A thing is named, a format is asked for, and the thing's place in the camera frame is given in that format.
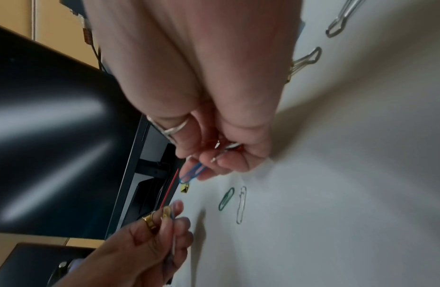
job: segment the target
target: silver paper clip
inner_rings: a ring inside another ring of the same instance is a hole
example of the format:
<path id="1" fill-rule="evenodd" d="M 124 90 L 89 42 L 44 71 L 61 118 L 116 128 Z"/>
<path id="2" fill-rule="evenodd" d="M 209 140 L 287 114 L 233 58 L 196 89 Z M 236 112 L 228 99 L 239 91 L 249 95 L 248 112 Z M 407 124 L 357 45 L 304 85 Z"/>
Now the silver paper clip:
<path id="1" fill-rule="evenodd" d="M 302 58 L 300 58 L 298 60 L 292 61 L 290 73 L 288 75 L 288 79 L 287 79 L 286 82 L 288 83 L 291 80 L 291 77 L 295 73 L 299 72 L 305 66 L 312 65 L 312 64 L 318 62 L 319 58 L 321 58 L 322 52 L 323 52 L 323 50 L 321 49 L 321 47 L 316 47 L 307 56 L 302 57 Z"/>
<path id="2" fill-rule="evenodd" d="M 244 218 L 244 210 L 245 210 L 245 199 L 247 197 L 247 187 L 242 186 L 240 188 L 239 194 L 239 208 L 238 208 L 238 217 L 236 218 L 236 223 L 241 224 L 242 218 Z"/>
<path id="3" fill-rule="evenodd" d="M 328 38 L 332 38 L 340 34 L 346 27 L 346 22 L 348 18 L 353 14 L 353 12 L 359 7 L 363 0 L 346 0 L 343 5 L 342 10 L 338 14 L 337 18 L 329 25 L 326 30 L 326 35 Z M 340 23 L 340 27 L 332 32 L 332 29 Z"/>

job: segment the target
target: black monitor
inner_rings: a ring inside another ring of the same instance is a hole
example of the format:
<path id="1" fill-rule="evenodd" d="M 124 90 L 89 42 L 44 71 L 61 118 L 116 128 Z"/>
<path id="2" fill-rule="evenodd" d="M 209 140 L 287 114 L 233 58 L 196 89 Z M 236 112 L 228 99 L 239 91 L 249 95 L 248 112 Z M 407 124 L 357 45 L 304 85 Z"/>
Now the black monitor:
<path id="1" fill-rule="evenodd" d="M 113 76 L 0 28 L 0 232 L 104 239 L 148 129 Z"/>

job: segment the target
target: dark skin hand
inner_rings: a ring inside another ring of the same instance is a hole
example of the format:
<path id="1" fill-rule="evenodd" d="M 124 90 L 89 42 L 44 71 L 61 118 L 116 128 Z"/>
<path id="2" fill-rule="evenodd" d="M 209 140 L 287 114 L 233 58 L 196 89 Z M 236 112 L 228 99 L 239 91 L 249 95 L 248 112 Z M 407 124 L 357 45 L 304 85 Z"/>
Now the dark skin hand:
<path id="1" fill-rule="evenodd" d="M 173 203 L 175 215 L 181 214 L 184 205 Z M 193 242 L 188 231 L 190 220 L 186 217 L 174 221 L 161 217 L 162 210 L 153 214 L 159 226 L 153 235 L 144 220 L 131 223 L 106 240 L 75 270 L 66 275 L 57 287 L 161 287 L 181 267 L 187 258 L 187 248 Z M 176 236 L 176 251 L 170 264 L 163 262 L 170 252 Z"/>
<path id="2" fill-rule="evenodd" d="M 247 172 L 271 152 L 301 0 L 86 0 L 106 62 L 130 102 L 176 135 L 176 155 L 206 180 Z M 218 161 L 217 139 L 244 144 Z"/>

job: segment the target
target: silver ring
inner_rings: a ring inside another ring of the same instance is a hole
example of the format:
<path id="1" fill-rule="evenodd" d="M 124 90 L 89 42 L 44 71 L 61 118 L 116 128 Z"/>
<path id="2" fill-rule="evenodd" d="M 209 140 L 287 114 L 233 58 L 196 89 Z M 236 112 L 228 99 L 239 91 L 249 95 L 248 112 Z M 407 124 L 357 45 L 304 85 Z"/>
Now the silver ring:
<path id="1" fill-rule="evenodd" d="M 148 121 L 154 125 L 154 127 L 159 130 L 164 136 L 165 138 L 167 138 L 169 140 L 169 142 L 171 142 L 173 145 L 176 144 L 176 140 L 172 137 L 172 135 L 176 134 L 177 132 L 179 132 L 181 129 L 183 129 L 185 127 L 185 125 L 187 125 L 188 120 L 190 119 L 190 117 L 187 117 L 185 119 L 185 121 L 183 121 L 181 124 L 179 124 L 178 126 L 175 126 L 171 129 L 164 129 L 162 126 L 160 126 L 158 123 L 156 123 L 153 119 L 151 119 L 151 117 L 146 116 L 146 118 L 148 119 Z"/>

